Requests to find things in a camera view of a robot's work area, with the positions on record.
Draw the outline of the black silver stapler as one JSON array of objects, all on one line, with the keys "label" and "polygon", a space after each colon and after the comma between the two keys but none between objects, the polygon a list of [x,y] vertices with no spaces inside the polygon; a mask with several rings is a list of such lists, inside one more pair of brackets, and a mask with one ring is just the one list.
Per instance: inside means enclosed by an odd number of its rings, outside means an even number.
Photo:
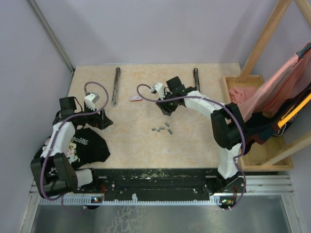
[{"label": "black silver stapler", "polygon": [[112,95],[112,101],[111,101],[112,107],[116,107],[118,105],[120,76],[121,76],[121,69],[117,67],[115,69],[115,79],[114,79],[113,95]]},{"label": "black silver stapler", "polygon": [[196,67],[193,69],[193,77],[195,81],[195,87],[200,92],[201,89],[200,89],[199,72],[198,72],[198,68]]}]

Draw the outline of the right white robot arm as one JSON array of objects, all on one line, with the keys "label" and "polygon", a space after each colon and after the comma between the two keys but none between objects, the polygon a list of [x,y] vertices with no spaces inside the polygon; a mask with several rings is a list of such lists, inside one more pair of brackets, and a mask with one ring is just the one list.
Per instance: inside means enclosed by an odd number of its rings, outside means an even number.
[{"label": "right white robot arm", "polygon": [[171,115],[179,105],[193,109],[211,120],[213,137],[221,148],[217,180],[218,188],[228,192],[234,187],[238,172],[237,158],[245,152],[244,120],[236,104],[224,104],[209,99],[195,87],[185,87],[179,77],[156,83],[151,92],[159,95],[156,104],[164,115]]}]

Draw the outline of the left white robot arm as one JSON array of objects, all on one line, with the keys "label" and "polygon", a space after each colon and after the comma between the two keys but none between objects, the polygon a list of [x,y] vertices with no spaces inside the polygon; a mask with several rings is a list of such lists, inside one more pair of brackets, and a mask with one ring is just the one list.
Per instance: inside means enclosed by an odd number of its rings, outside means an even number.
[{"label": "left white robot arm", "polygon": [[85,164],[104,162],[110,156],[106,141],[93,129],[103,130],[113,124],[104,110],[97,111],[99,96],[88,93],[76,112],[75,97],[61,98],[60,111],[55,115],[52,135],[35,154],[30,168],[41,197],[55,199],[85,187],[94,193],[101,187],[91,168]]}]

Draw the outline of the black floral t-shirt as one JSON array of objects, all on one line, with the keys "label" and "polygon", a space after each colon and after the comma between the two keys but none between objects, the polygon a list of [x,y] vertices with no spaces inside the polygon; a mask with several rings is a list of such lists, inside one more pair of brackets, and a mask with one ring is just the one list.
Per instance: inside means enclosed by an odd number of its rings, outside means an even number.
[{"label": "black floral t-shirt", "polygon": [[110,151],[106,141],[90,128],[76,131],[66,155],[74,169],[85,164],[105,162],[109,156]]}]

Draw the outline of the red staple box sleeve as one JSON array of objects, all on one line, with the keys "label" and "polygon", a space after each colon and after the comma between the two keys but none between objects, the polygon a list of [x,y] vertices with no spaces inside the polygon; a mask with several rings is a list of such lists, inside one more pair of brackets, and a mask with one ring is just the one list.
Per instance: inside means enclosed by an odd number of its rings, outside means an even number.
[{"label": "red staple box sleeve", "polygon": [[130,101],[131,101],[131,102],[141,101],[141,100],[142,100],[142,97],[139,96],[139,95],[131,95],[131,96],[130,96]]}]

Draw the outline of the dark navy garment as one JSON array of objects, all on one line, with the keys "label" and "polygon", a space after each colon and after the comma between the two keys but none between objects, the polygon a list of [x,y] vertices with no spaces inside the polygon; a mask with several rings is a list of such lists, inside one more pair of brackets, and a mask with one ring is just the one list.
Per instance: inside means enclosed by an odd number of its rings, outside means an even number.
[{"label": "dark navy garment", "polygon": [[272,116],[264,116],[262,112],[254,113],[246,121],[247,134],[244,154],[247,154],[253,144],[267,142],[272,136],[282,135],[292,124],[297,113],[311,100],[311,89],[306,88],[296,97],[287,99]]}]

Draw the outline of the wooden tray box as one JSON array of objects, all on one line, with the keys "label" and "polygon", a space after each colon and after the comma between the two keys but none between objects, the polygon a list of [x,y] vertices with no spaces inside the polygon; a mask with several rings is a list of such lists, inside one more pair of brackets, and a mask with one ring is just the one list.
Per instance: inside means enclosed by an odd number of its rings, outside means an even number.
[{"label": "wooden tray box", "polygon": [[[250,75],[245,82],[240,82],[238,76],[224,76],[221,78],[225,102],[230,102],[229,89],[233,87],[255,87],[259,88],[264,83],[262,76]],[[243,171],[289,171],[293,168],[290,157],[284,158],[273,165],[263,163],[271,159],[276,153],[285,147],[282,136],[271,137],[265,144],[253,144],[251,150],[238,160]]]}]

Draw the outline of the pink cloth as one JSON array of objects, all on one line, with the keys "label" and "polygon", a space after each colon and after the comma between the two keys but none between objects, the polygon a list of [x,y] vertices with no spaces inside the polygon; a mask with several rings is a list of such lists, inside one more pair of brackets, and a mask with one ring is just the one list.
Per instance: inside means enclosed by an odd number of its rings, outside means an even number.
[{"label": "pink cloth", "polygon": [[259,88],[233,87],[229,96],[247,121],[253,113],[275,113],[285,100],[297,96],[310,83],[311,44],[307,43]]}]

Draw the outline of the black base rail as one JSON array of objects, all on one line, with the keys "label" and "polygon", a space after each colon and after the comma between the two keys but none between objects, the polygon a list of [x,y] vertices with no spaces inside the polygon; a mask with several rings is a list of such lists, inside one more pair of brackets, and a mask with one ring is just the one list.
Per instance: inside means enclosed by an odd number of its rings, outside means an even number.
[{"label": "black base rail", "polygon": [[215,168],[95,169],[95,181],[78,189],[82,194],[102,194],[105,201],[201,201],[214,194],[241,193],[238,173],[224,179]]}]

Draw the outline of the wooden rack frame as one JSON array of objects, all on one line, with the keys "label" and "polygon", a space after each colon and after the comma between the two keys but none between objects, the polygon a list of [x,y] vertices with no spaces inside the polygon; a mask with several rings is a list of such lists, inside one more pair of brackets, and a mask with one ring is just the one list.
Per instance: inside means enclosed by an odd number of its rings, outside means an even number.
[{"label": "wooden rack frame", "polygon": [[[250,53],[246,64],[244,65],[239,77],[240,82],[245,82],[251,74],[252,69],[260,58],[262,52],[264,51],[266,45],[268,44],[271,36],[273,35],[275,29],[277,28],[279,22],[281,21],[284,13],[289,7],[290,0],[279,0],[270,14],[265,27],[263,28],[258,41],[256,42],[252,52]],[[284,158],[290,157],[292,154],[300,151],[301,149],[309,146],[311,144],[311,133],[307,132],[300,136],[292,143],[285,145],[284,148],[279,150],[276,155],[274,155],[264,165],[273,165]]]}]

